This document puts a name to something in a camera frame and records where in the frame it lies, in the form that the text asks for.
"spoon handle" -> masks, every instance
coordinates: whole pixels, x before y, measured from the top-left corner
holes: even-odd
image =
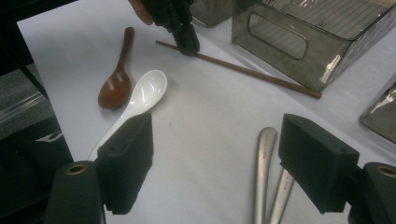
[[[116,122],[108,129],[108,131],[105,133],[105,135],[102,136],[102,138],[99,140],[99,142],[96,144],[96,146],[93,148],[90,158],[90,161],[94,161],[97,158],[97,151],[99,147],[101,147],[110,137],[113,135],[113,133],[116,132],[116,130],[127,120],[124,116],[120,116]]]
[[[264,128],[260,133],[256,161],[256,188],[253,214],[254,224],[262,224],[265,222],[268,175],[276,136],[276,130],[271,127]]]
[[[294,178],[285,169],[282,170],[282,175],[279,179],[279,186],[273,205],[273,210],[270,216],[269,224],[279,224],[285,212],[286,204],[288,203],[291,188],[294,184]]]
[[[132,43],[134,43],[134,27],[127,27],[125,29],[122,50],[120,53],[120,58],[116,67],[116,71],[123,70],[126,58],[128,56],[128,52],[132,47]]]

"wooden chopstick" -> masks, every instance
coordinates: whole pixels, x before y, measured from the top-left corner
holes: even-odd
[[[171,44],[167,44],[167,43],[164,43],[164,42],[159,41],[159,40],[156,40],[155,42],[157,44],[159,44],[159,45],[168,47],[169,49],[178,50],[178,48],[176,46],[173,46]],[[247,69],[245,67],[241,67],[241,66],[233,64],[233,63],[227,63],[227,62],[224,62],[222,60],[206,56],[204,54],[196,53],[195,57],[197,57],[199,59],[202,59],[202,60],[205,60],[205,61],[208,61],[210,63],[215,63],[217,65],[221,65],[221,66],[230,68],[230,69],[232,69],[234,71],[241,72],[241,73],[244,73],[244,74],[252,76],[252,77],[259,78],[261,80],[276,84],[276,85],[284,87],[284,88],[287,88],[289,90],[297,91],[299,93],[314,97],[316,99],[320,99],[320,97],[322,95],[322,93],[320,91],[315,91],[313,89],[310,89],[310,88],[307,88],[307,87],[304,87],[304,86],[300,86],[300,85],[296,85],[296,84],[290,83],[288,81],[285,81],[285,80],[282,80],[282,79],[279,79],[279,78],[276,78],[276,77],[271,77],[271,76],[265,75],[264,73],[257,72],[257,71],[254,71],[254,70],[250,70],[250,69]]]

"metal container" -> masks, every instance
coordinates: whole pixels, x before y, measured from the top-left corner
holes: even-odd
[[[396,74],[361,115],[361,123],[396,144]]]
[[[321,91],[396,24],[395,0],[235,0],[233,43]]]
[[[190,11],[205,26],[213,27],[233,15],[233,0],[196,0]]]

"black machine part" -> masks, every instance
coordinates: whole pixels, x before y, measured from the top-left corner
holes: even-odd
[[[200,49],[197,34],[191,25],[191,0],[142,0],[157,26],[172,33],[178,49],[187,56],[194,56]]]
[[[152,156],[150,113],[128,119],[96,161],[73,162],[56,173],[44,223],[106,223],[104,205],[114,215],[129,213]]]
[[[343,212],[349,223],[396,223],[396,168],[370,162],[361,169],[359,152],[316,123],[285,114],[279,143],[281,165],[320,213]]]

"brown spoon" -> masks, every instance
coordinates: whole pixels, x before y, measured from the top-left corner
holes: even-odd
[[[104,109],[116,108],[125,103],[132,92],[132,82],[126,74],[124,65],[129,49],[134,42],[134,28],[125,29],[119,62],[113,74],[103,84],[99,92],[98,103]]]

